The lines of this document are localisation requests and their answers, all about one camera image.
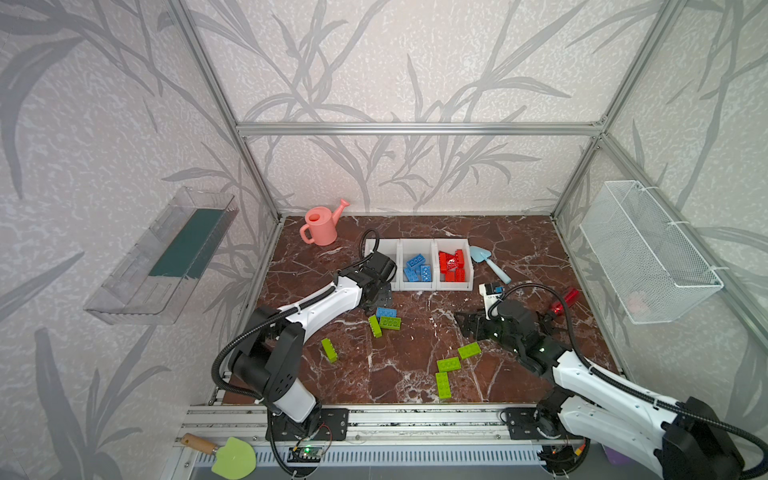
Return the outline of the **blue lego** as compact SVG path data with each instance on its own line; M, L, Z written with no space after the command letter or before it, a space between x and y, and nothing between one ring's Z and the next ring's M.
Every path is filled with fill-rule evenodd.
M417 270L414 270L411 267L405 267L404 270L404 276L407 282L419 282L420 276L419 272Z
M378 318L382 318L382 317L397 318L398 314L397 314L397 311L393 308L378 307L376 310L376 316Z
M422 254L415 255L406 262L409 268L418 268L426 262L425 257Z
M422 264L419 267L419 281L420 282L431 282L433 280L432 278L432 268L430 265Z

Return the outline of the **green lego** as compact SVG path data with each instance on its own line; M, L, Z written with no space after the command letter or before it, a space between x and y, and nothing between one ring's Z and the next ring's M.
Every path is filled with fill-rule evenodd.
M368 318L368 321L369 321L369 325L370 325L371 331L373 333L373 336L375 338L381 338L382 337L382 329L380 327L380 324L378 322L377 317L375 315L371 315Z
M458 371L461 369L461 361L459 357L450 357L437 361L437 368L439 373L449 373Z
M480 355L482 350L477 342L473 342L458 349L458 354L461 360L466 360L474 356Z
M452 391L447 372L438 372L435 374L438 398L446 400L452 398Z
M338 353L332 341L328 338L324 338L321 340L321 345L328 361L331 364L336 363L338 361Z
M383 330L399 331L402 326L402 320L399 317L380 317L379 326Z

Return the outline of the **green lego bottom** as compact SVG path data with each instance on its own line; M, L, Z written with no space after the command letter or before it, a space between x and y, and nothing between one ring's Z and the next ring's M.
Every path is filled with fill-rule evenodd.
M446 400L452 398L452 391L447 372L438 372L435 374L438 398Z

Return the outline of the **red lego pair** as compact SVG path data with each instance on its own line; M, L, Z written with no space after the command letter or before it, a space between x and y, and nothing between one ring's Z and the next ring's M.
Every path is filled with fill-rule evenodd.
M464 269L465 268L465 255L464 251L462 249L457 249L455 251L455 268L456 269Z

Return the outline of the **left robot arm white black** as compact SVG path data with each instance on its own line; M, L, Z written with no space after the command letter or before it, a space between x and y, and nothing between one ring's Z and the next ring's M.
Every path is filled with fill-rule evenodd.
M397 269L396 262L379 251L379 232L366 230L360 242L368 238L373 239L371 251L338 270L327 286L278 309L254 310L246 329L213 360L216 387L259 400L270 412L314 430L320 402L298 379L304 344L349 311L373 313L380 291Z

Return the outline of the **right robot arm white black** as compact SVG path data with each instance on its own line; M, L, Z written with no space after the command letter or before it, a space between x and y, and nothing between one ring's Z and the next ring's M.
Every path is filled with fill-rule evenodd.
M746 465L734 440L767 450L766 441L721 421L705 402L679 401L644 389L589 360L577 344L572 305L579 293L556 294L539 313L513 299L519 286L483 284L484 308L457 312L464 336L489 340L515 354L552 391L534 420L547 438L562 433L596 441L643 465L662 479L756 479L767 461Z

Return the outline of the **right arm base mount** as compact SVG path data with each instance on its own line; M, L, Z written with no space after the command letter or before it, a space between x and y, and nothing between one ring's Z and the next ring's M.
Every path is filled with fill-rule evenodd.
M539 440L535 406L514 406L501 411L500 419L511 440Z

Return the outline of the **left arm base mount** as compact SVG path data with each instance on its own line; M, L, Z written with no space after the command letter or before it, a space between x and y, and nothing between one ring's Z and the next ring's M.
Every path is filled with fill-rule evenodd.
M306 420L297 422L286 414L268 416L268 440L298 442L300 439L343 441L347 436L350 410L346 408L321 408L313 410Z

